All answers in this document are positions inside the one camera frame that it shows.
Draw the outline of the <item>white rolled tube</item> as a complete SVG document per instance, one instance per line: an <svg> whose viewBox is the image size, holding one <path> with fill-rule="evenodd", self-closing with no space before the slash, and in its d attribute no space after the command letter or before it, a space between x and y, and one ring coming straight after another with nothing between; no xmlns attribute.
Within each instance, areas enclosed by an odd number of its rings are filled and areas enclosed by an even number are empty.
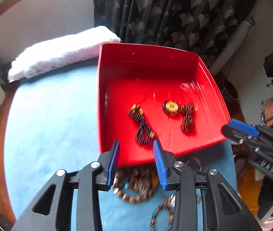
<svg viewBox="0 0 273 231"><path fill-rule="evenodd" d="M251 30L255 26L255 20L252 16L247 17L235 30L230 39L227 41L226 47L217 57L214 63L209 67L209 72L215 76L226 65L231 57L239 50L244 41L248 38Z"/></svg>

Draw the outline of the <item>red metal tin box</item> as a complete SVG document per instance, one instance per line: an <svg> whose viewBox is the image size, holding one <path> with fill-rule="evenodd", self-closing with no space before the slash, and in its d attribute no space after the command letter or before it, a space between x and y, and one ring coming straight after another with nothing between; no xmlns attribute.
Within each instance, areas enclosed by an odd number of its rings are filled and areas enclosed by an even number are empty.
<svg viewBox="0 0 273 231"><path fill-rule="evenodd" d="M166 151L182 156L224 141L221 127L230 116L213 77L192 52L154 45L105 43L98 59L98 148L109 151L119 141L119 166L153 162L149 145L136 143L138 126L132 106L144 110ZM194 129L181 131L181 116L170 117L163 103L195 106Z"/></svg>

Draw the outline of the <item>silver wrist watch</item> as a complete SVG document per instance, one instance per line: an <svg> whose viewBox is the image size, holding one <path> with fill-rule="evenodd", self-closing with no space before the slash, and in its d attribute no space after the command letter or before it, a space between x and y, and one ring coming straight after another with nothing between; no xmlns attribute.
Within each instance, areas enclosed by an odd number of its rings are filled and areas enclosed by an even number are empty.
<svg viewBox="0 0 273 231"><path fill-rule="evenodd" d="M170 194L170 195L167 195L167 196L163 196L162 206L174 209L175 201L176 201L176 195L175 194Z"/></svg>

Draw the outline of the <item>dark crystal bead cluster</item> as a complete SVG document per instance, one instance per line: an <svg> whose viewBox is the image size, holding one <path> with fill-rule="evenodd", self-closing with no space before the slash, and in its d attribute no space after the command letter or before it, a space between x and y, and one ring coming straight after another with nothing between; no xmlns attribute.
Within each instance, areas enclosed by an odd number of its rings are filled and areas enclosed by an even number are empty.
<svg viewBox="0 0 273 231"><path fill-rule="evenodd" d="M132 169L128 180L128 187L141 196L150 196L153 193L150 169L146 167L135 167Z"/></svg>

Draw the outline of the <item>white lace folded cloth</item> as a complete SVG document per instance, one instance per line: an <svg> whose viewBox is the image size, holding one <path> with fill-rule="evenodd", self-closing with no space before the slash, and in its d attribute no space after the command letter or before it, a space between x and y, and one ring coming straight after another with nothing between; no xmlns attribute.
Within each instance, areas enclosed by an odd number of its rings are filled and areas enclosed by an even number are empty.
<svg viewBox="0 0 273 231"><path fill-rule="evenodd" d="M99 56L104 43L119 43L121 39L105 26L77 34L42 41L26 48L11 63L8 82L47 73L54 69Z"/></svg>

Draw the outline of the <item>dark floral curtain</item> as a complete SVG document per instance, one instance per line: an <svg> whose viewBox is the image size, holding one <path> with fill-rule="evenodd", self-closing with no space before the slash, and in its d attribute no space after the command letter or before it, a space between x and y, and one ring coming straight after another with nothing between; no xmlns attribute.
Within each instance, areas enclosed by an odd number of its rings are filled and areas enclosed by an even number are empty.
<svg viewBox="0 0 273 231"><path fill-rule="evenodd" d="M257 0L94 0L94 24L124 43L197 53L211 66Z"/></svg>

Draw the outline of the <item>light blue table cloth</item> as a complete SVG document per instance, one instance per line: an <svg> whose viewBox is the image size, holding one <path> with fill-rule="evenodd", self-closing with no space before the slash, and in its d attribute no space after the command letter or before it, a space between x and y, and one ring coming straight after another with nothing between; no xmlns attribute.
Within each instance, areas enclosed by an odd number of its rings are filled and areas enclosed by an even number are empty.
<svg viewBox="0 0 273 231"><path fill-rule="evenodd" d="M5 181L16 219L58 169L78 171L98 159L97 62L90 59L21 81L4 139ZM229 140L193 155L201 171L216 168L237 192ZM148 201L129 204L112 190L100 191L103 230L151 230L152 214L168 194L158 187Z"/></svg>

